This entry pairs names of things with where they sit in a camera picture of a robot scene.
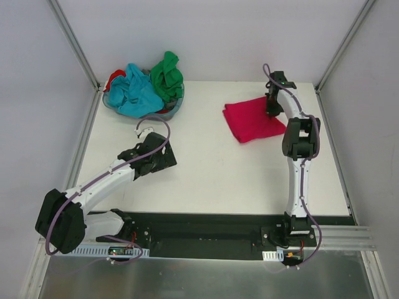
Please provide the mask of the magenta t-shirt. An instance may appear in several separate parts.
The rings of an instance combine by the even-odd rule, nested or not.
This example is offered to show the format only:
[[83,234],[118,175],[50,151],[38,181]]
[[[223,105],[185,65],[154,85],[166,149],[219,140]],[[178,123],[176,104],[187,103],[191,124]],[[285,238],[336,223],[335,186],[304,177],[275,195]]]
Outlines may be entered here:
[[267,97],[263,96],[224,105],[223,116],[239,143],[244,144],[285,133],[285,124],[276,117],[269,117],[266,113],[266,100]]

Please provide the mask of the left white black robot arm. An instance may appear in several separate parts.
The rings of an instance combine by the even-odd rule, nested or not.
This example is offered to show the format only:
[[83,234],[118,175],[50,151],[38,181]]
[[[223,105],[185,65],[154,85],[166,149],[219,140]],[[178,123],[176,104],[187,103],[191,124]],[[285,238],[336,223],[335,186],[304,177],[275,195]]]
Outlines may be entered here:
[[176,164],[168,138],[151,132],[134,148],[122,151],[107,170],[90,181],[63,192],[50,190],[35,230],[62,254],[72,252],[84,240],[131,241],[133,221],[127,213],[114,208],[94,214],[92,209],[118,188]]

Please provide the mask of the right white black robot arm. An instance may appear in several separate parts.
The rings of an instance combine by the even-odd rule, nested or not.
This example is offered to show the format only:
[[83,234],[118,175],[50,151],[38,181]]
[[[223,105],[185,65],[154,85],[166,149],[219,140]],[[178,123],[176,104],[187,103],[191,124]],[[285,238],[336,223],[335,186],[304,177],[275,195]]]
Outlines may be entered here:
[[282,140],[282,153],[289,167],[289,195],[282,224],[269,233],[268,241],[283,249],[303,242],[311,235],[313,218],[310,215],[309,172],[311,161],[320,151],[320,120],[304,111],[297,86],[286,79],[283,71],[271,72],[267,64],[264,73],[266,113],[269,118],[284,113],[287,118]]

